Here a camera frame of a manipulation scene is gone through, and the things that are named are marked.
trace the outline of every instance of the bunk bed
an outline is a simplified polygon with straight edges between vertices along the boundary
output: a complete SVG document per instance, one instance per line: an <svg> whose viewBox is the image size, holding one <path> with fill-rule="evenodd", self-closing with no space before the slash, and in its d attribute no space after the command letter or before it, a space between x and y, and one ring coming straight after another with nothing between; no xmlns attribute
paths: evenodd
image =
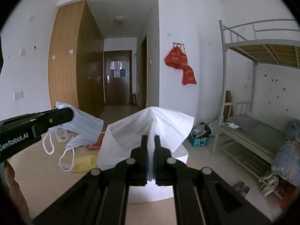
<svg viewBox="0 0 300 225"><path fill-rule="evenodd" d="M289 28L267 28L256 30L256 24L267 23L272 21L294 21L295 19L268 19L245 23L228 27L220 23L222 50L223 50L223 86L220 103L220 114L218 119L217 134L214 138L212 153L214 153L220 134L224 133L232 138L231 141L220 143L222 149L239 164L244 166L248 171L255 175L263 185L267 183L261 178L266 171L270 170L272 160L276 156L279 148L282 146L284 134L256 119L256 123L248 130L243 131L240 128L229 127L230 119L238 115L247 116L251 121L251 112L253 107L254 91L255 91L255 67L258 63L275 64L293 68L300 68L299 55L300 41L298 40L284 40L284 39L258 39L257 34L263 31L294 31L300 32L299 29ZM253 29L254 40L248 40L243 35L236 31L236 28L243 26L251 26ZM227 43L225 39L225 32L230 42ZM227 51L232 50L241 54L242 56L253 61L253 79L252 92L250 101L242 102L225 102L227 89Z"/></svg>

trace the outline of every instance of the gray slipper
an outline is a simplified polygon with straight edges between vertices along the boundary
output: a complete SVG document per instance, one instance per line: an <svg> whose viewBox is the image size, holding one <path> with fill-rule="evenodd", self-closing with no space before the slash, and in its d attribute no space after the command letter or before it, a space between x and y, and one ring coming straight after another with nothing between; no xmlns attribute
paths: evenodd
<svg viewBox="0 0 300 225"><path fill-rule="evenodd" d="M244 185L245 185L245 183L244 183L243 181L239 181L237 184L235 184L235 185L233 186L233 188L234 188L237 192L239 192L240 189L241 189Z"/></svg>
<svg viewBox="0 0 300 225"><path fill-rule="evenodd" d="M241 196L243 196L244 198L246 197L246 195L248 194L250 188L248 186L244 186L240 189L239 193Z"/></svg>

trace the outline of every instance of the teal crate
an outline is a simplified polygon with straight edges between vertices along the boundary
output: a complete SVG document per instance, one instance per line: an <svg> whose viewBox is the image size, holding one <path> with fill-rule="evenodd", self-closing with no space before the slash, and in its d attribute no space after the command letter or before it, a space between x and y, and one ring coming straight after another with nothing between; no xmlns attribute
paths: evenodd
<svg viewBox="0 0 300 225"><path fill-rule="evenodd" d="M207 146L209 141L209 136L201 139L195 139L192 135L192 133L188 136L188 141L192 145L192 147L200 147L200 146Z"/></svg>

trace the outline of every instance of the wooden cabinet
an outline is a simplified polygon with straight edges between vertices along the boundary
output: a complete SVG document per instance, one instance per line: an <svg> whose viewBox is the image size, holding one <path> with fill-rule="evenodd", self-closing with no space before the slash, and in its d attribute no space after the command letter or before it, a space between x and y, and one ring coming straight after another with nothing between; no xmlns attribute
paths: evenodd
<svg viewBox="0 0 300 225"><path fill-rule="evenodd" d="M99 117L104 109L104 39L86 1L60 7L52 29L48 82L56 101Z"/></svg>

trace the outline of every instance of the round metal bolt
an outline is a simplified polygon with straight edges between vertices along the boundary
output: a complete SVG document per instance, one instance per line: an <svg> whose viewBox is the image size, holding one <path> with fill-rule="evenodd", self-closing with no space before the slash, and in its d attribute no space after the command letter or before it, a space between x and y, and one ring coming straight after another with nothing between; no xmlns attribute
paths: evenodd
<svg viewBox="0 0 300 225"><path fill-rule="evenodd" d="M204 167L204 168L202 168L202 172L205 175L210 175L212 173L212 170L209 167Z"/></svg>
<svg viewBox="0 0 300 225"><path fill-rule="evenodd" d="M175 162L176 162L176 159L173 158L173 157L169 157L169 158L167 159L167 163L169 163L169 164L175 164Z"/></svg>
<svg viewBox="0 0 300 225"><path fill-rule="evenodd" d="M98 176L99 174L100 174L100 169L99 168L93 168L92 170L91 170L91 174L93 175L93 176Z"/></svg>
<svg viewBox="0 0 300 225"><path fill-rule="evenodd" d="M129 164L129 165L132 165L132 164L135 163L135 159L130 157L130 158L128 158L128 159L126 160L126 163Z"/></svg>

